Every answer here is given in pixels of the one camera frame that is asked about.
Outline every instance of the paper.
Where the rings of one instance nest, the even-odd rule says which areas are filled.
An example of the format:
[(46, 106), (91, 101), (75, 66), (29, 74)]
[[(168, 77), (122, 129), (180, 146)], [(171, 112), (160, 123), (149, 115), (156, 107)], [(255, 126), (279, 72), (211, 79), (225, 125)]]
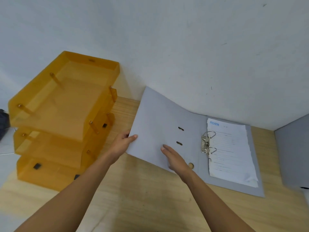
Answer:
[(258, 187), (257, 174), (251, 157), (245, 125), (207, 120), (207, 131), (216, 135), (209, 139), (209, 174), (212, 177)]

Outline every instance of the binder ring mechanism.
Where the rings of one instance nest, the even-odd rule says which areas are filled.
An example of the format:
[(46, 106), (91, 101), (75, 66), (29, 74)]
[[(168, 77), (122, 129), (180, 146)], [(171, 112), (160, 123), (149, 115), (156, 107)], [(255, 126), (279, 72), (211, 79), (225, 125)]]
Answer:
[[(214, 135), (209, 137), (208, 133), (214, 133)], [(214, 136), (216, 136), (216, 132), (215, 131), (207, 131), (202, 136), (201, 151), (202, 151), (202, 153), (206, 153), (207, 154), (209, 161), (211, 161), (211, 158), (209, 157), (209, 152), (210, 152), (209, 149), (210, 148), (214, 149), (214, 151), (211, 152), (211, 154), (217, 151), (217, 148), (209, 146), (209, 139), (213, 138)]]

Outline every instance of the wood grain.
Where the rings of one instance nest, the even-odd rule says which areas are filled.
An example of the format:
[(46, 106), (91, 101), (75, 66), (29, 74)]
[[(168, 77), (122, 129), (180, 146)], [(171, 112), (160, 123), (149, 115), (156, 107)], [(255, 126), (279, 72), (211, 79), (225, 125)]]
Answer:
[[(104, 152), (131, 127), (139, 102), (119, 97)], [(300, 192), (281, 182), (274, 132), (252, 127), (266, 198), (210, 185), (256, 231), (308, 231)], [(12, 173), (0, 190), (0, 209), (30, 216), (57, 192), (21, 182)], [(124, 154), (100, 184), (78, 231), (210, 231), (187, 186), (173, 173)]]

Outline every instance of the person's left hand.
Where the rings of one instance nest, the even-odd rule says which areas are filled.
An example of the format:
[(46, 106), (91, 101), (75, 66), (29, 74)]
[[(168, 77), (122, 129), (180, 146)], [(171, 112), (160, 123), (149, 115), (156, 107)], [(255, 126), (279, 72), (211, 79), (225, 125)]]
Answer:
[(119, 159), (119, 157), (126, 152), (129, 144), (137, 139), (137, 134), (129, 137), (129, 133), (130, 129), (125, 132), (119, 133), (115, 137), (111, 147), (108, 149), (107, 153), (111, 157), (111, 164), (115, 163)]

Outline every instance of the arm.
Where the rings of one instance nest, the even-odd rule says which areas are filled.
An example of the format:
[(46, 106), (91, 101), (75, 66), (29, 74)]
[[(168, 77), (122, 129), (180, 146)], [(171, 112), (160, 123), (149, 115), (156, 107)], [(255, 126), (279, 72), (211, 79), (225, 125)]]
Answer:
[(163, 145), (161, 151), (167, 156), (170, 169), (175, 171), (189, 187), (212, 232), (254, 232), (188, 167), (173, 148)]
[(110, 149), (100, 156), (79, 178), (49, 200), (15, 232), (76, 231), (109, 167), (127, 150), (137, 135), (130, 130), (118, 134)]

